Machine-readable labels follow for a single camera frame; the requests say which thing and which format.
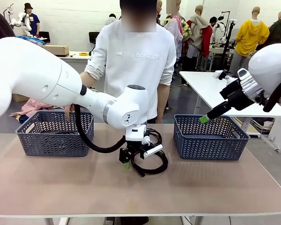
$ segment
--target cardboard box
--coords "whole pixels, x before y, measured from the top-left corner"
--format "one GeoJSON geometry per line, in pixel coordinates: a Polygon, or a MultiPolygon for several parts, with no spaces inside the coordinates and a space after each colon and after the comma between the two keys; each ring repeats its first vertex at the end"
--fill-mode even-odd
{"type": "Polygon", "coordinates": [[[13,94],[13,99],[15,102],[26,102],[29,98],[23,95],[13,94]]]}
{"type": "Polygon", "coordinates": [[[43,45],[42,47],[53,55],[66,56],[69,54],[69,46],[66,45],[43,45]]]}

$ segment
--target man in navy t-shirt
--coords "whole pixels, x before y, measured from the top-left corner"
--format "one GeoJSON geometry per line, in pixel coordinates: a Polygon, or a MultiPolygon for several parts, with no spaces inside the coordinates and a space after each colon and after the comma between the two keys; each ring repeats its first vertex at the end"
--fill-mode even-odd
{"type": "Polygon", "coordinates": [[[38,19],[38,16],[32,13],[33,7],[31,7],[30,3],[25,3],[25,13],[27,13],[29,15],[29,21],[30,21],[30,26],[31,26],[31,31],[30,34],[33,36],[36,36],[37,38],[39,38],[39,29],[40,29],[40,21],[38,19]]]}

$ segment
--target gray plastic basket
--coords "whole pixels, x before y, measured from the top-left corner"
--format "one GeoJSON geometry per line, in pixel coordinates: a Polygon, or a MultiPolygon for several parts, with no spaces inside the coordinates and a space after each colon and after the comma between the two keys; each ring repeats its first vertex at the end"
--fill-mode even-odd
{"type": "MultiPolygon", "coordinates": [[[[37,111],[16,131],[27,156],[85,157],[89,147],[80,138],[75,114],[67,121],[64,111],[37,111]]],[[[94,136],[94,120],[81,113],[82,128],[87,137],[94,136]]]]}
{"type": "Polygon", "coordinates": [[[175,115],[174,142],[182,159],[238,160],[250,137],[228,116],[206,124],[200,115],[175,115]]]}

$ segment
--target yellow jacket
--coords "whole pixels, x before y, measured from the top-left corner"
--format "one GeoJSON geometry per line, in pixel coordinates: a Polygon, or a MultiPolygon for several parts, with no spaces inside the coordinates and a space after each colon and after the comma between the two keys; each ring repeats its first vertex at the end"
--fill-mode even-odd
{"type": "Polygon", "coordinates": [[[260,21],[259,25],[253,25],[251,20],[243,23],[236,36],[236,48],[238,54],[247,57],[249,53],[255,51],[257,44],[265,43],[270,31],[267,26],[260,21]]]}

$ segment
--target gray pants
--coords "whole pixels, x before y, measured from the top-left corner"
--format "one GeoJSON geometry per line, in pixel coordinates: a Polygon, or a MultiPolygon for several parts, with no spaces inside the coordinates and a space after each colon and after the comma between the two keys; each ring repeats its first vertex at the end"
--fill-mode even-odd
{"type": "Polygon", "coordinates": [[[238,70],[240,70],[241,68],[245,68],[246,70],[248,70],[249,61],[250,60],[247,57],[241,56],[235,51],[229,71],[232,74],[237,75],[238,70]]]}

